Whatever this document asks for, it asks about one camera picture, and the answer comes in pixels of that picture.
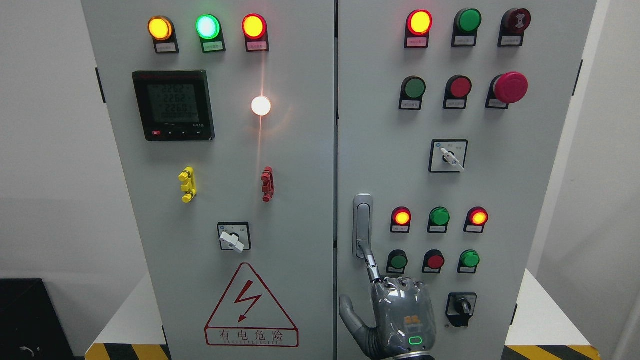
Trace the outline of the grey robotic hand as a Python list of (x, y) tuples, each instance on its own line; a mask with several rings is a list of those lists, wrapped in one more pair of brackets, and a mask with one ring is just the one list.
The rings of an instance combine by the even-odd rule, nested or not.
[(362, 241), (359, 246), (371, 282), (375, 327), (366, 326), (347, 295), (339, 298), (339, 314), (362, 353), (371, 360), (416, 351), (430, 353), (437, 331), (428, 286), (405, 276), (382, 277), (370, 244)]

